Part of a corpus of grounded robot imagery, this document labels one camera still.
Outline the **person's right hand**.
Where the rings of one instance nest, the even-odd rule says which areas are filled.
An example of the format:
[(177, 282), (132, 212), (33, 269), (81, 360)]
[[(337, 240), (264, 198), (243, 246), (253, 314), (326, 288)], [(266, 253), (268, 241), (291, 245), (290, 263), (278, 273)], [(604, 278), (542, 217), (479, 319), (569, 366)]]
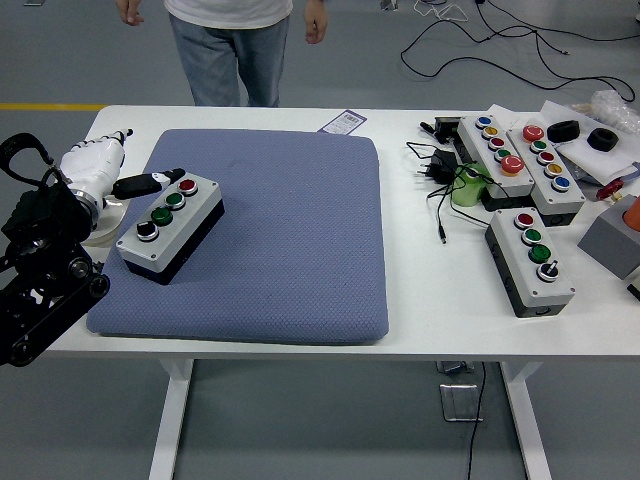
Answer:
[(128, 26), (139, 26), (144, 22), (140, 14), (141, 0), (115, 0), (121, 21)]

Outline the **person's left hand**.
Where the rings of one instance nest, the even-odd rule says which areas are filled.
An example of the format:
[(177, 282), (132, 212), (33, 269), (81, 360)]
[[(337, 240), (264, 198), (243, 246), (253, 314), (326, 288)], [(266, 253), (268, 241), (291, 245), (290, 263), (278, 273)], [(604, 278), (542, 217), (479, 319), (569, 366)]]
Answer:
[(304, 9), (305, 40), (310, 45), (321, 43), (328, 27), (328, 14), (323, 0), (307, 0)]

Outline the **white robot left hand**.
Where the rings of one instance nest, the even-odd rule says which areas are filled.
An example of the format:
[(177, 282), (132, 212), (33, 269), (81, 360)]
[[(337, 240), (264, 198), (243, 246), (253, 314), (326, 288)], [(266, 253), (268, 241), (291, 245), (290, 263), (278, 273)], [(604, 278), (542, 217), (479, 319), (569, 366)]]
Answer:
[(98, 217), (108, 195), (119, 200), (159, 193), (185, 176), (182, 168), (139, 174), (119, 179), (124, 165), (126, 139), (132, 129), (75, 144), (61, 160), (60, 168), (76, 199)]

